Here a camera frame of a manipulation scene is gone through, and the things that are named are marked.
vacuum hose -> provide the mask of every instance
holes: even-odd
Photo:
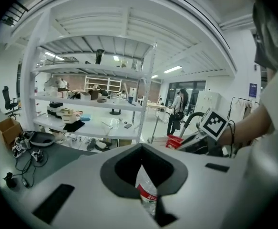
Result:
[[[185,122],[185,124],[184,124],[184,126],[183,126],[183,129],[182,129],[182,131],[181,131],[179,137],[182,137],[182,136],[183,136],[183,134],[184,134],[184,132],[185,132],[185,129],[187,129],[187,127],[188,127],[188,125],[190,124],[191,120],[192,120],[195,116],[200,116],[200,117],[202,117],[202,116],[204,116],[204,113],[202,113],[202,112],[195,112],[195,113],[192,113],[192,114],[188,117],[188,119],[186,120],[186,122]]]

hair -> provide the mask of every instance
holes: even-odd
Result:
[[[187,93],[186,89],[184,89],[184,88],[182,88],[180,90],[180,93],[182,93],[183,96],[184,96],[184,99],[183,99],[183,109],[185,109],[185,107],[187,106],[187,102],[188,102],[188,93]]]

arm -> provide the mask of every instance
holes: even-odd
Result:
[[[179,101],[180,101],[180,96],[177,96],[174,100],[174,103],[169,108],[175,109],[175,107],[178,105]]]
[[[261,104],[247,118],[235,124],[234,143],[246,142],[264,135],[270,124],[270,116],[264,105]],[[230,127],[227,127],[220,136],[218,143],[220,145],[230,145],[231,139],[231,130]]]

poster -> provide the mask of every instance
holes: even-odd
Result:
[[[249,97],[257,97],[257,84],[250,83]]]

black pants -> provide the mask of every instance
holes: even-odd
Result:
[[[173,121],[174,121],[174,118],[175,118],[175,115],[171,114],[169,116],[169,119],[168,119],[168,126],[167,126],[167,134],[174,134],[175,132],[175,128],[172,126],[173,124]]]

